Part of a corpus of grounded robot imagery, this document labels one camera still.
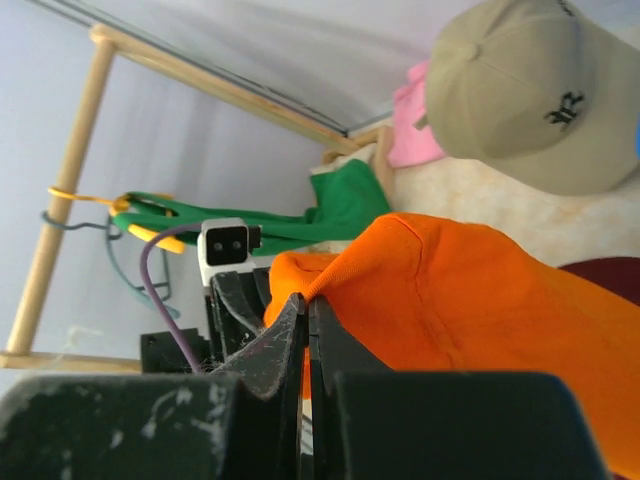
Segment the green cloth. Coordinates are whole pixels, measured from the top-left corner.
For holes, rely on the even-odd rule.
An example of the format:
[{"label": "green cloth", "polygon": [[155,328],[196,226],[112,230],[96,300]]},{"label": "green cloth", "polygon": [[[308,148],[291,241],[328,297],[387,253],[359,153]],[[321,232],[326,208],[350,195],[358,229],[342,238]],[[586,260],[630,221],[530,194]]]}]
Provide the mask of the green cloth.
[{"label": "green cloth", "polygon": [[[342,168],[311,176],[317,207],[299,217],[271,213],[210,209],[167,200],[144,192],[130,192],[129,202],[136,212],[116,215],[115,225],[127,231],[131,224],[159,232],[170,227],[214,218],[241,218],[247,225],[262,227],[262,247],[254,255],[275,255],[326,240],[353,240],[380,215],[391,212],[371,168],[351,160]],[[165,216],[166,210],[175,216]],[[178,238],[195,245],[199,232]]]}]

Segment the orange fabric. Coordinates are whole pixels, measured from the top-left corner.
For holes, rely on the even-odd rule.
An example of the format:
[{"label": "orange fabric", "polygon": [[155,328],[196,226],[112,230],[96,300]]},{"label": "orange fabric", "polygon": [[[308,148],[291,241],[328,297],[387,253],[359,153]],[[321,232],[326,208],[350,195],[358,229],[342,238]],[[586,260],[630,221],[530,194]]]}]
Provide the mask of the orange fabric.
[{"label": "orange fabric", "polygon": [[611,470],[640,479],[640,308],[630,302],[489,227],[411,214],[379,218],[340,255],[281,254],[270,277],[267,325],[291,293],[323,294],[393,369],[559,376]]}]

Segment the white fabric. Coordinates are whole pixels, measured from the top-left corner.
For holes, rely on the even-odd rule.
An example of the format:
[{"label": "white fabric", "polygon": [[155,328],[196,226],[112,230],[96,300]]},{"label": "white fabric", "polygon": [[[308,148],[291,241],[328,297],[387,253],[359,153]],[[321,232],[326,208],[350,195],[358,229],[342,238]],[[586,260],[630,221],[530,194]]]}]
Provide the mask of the white fabric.
[{"label": "white fabric", "polygon": [[559,197],[477,160],[446,158],[397,170],[395,192],[397,210],[492,226],[549,265],[640,257],[640,172],[612,192]]}]

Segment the wooden dowel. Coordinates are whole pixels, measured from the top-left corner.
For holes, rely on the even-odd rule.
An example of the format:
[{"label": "wooden dowel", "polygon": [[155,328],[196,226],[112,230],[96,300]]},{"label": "wooden dowel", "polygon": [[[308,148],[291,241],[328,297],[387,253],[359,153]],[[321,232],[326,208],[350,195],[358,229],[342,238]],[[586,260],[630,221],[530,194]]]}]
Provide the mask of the wooden dowel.
[{"label": "wooden dowel", "polygon": [[140,373],[140,361],[127,358],[30,353],[14,355],[0,352],[0,367],[19,369],[62,370],[65,372]]},{"label": "wooden dowel", "polygon": [[141,42],[106,25],[91,29],[94,41],[109,40],[117,45],[118,53],[140,65],[197,88],[238,108],[276,123],[341,153],[357,149],[358,144],[286,107],[270,102],[259,95],[234,85],[173,55]]},{"label": "wooden dowel", "polygon": [[[110,41],[96,44],[96,51],[91,62],[80,107],[58,173],[56,187],[61,190],[76,191],[115,53],[115,45]],[[70,209],[71,200],[52,197],[47,213],[53,221],[66,223]],[[60,250],[62,235],[63,231],[60,229],[47,224],[42,226],[31,262],[31,269],[22,291],[22,298],[7,343],[8,353],[24,355],[31,351],[53,268]]]},{"label": "wooden dowel", "polygon": [[[345,155],[351,155],[353,152],[348,152]],[[342,155],[340,152],[336,152],[335,150],[325,150],[322,154],[322,165],[328,165],[333,162],[336,158]]]},{"label": "wooden dowel", "polygon": [[375,174],[380,186],[387,196],[387,200],[393,206],[394,190],[395,190],[395,171],[389,165],[389,152],[393,147],[393,129],[391,127],[382,126],[377,129],[376,153],[371,162],[371,168]]},{"label": "wooden dowel", "polygon": [[364,147],[365,145],[369,145],[370,143],[377,142],[379,140],[379,135],[380,128],[374,128],[373,130],[367,130],[360,135],[356,135],[352,138],[352,140],[356,142],[359,147]]}]

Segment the baseball cap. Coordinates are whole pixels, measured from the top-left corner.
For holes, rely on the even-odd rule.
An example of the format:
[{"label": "baseball cap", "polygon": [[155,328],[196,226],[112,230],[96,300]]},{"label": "baseball cap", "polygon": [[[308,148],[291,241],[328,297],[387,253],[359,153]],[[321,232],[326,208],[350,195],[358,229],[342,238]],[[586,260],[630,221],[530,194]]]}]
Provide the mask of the baseball cap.
[{"label": "baseball cap", "polygon": [[557,195],[609,190],[640,164],[640,51],[565,0],[486,0],[433,48],[426,104],[451,156]]}]

